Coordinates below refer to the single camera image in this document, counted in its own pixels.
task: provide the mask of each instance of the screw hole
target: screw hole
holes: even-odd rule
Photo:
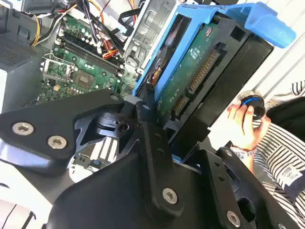
[[[119,131],[120,132],[124,132],[128,129],[129,129],[129,126],[127,124],[122,124],[122,125],[119,126]]]
[[[161,154],[162,156],[165,155],[165,152],[164,152],[164,150],[162,150],[162,149],[157,149],[157,152],[158,152],[159,154]]]
[[[117,97],[116,95],[112,94],[110,95],[110,98],[112,98],[115,101],[119,101],[119,97]]]
[[[155,135],[155,137],[158,139],[158,140],[161,140],[162,138],[161,138],[161,136],[159,135],[159,134],[154,134]]]
[[[222,182],[224,182],[224,178],[222,176],[218,176],[218,179]]]
[[[53,144],[60,146],[62,144],[62,141],[60,139],[54,139]]]
[[[150,110],[149,106],[147,104],[142,105],[146,110]]]

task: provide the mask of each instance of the hand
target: hand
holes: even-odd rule
[[[253,129],[254,108],[246,105],[240,107],[241,101],[229,106],[227,109],[229,126],[231,130],[231,142],[234,146],[243,150],[254,150],[268,131],[270,118],[264,116],[258,128]]]

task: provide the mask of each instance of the green circuit board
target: green circuit board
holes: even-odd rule
[[[77,71],[73,71],[68,80],[65,81],[67,66],[51,62],[47,75],[59,77],[63,80],[47,77],[42,82],[41,93],[37,101],[38,104],[102,88],[116,91],[122,97],[132,94],[137,78],[135,74],[125,71],[122,77],[115,76],[107,70],[59,46],[54,46],[53,54],[55,57],[74,64]]]
[[[189,99],[184,96],[185,90],[192,85],[196,73],[205,64],[205,60],[209,59],[208,50],[217,31],[217,25],[210,23],[198,32],[157,102],[159,118],[171,116],[173,110],[176,110],[178,115],[183,106],[188,103]]]
[[[82,37],[91,37],[92,35],[89,25],[69,15],[64,17],[64,20],[61,22],[61,28],[64,32],[79,39]]]

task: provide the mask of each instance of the silver screw head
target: silver screw head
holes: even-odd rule
[[[283,224],[281,224],[281,223],[278,224],[278,228],[279,229],[286,229],[286,227]]]
[[[176,204],[178,202],[178,196],[175,193],[175,191],[172,190],[171,188],[166,187],[165,189],[163,189],[162,194],[163,194],[163,198],[169,204]]]
[[[232,152],[230,150],[226,149],[225,151],[226,151],[227,155],[233,156],[233,154],[232,154]]]
[[[236,228],[240,227],[240,219],[235,214],[235,212],[227,211],[227,218]]]
[[[67,146],[67,140],[59,135],[49,137],[48,145],[53,149],[64,149]]]
[[[15,134],[26,136],[34,132],[34,127],[32,124],[19,122],[12,126],[12,130]]]

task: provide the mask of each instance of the person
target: person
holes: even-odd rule
[[[266,115],[253,121],[254,108],[237,101],[227,109],[232,151],[254,174],[254,162],[272,182],[263,186],[305,229],[305,143],[272,124]]]

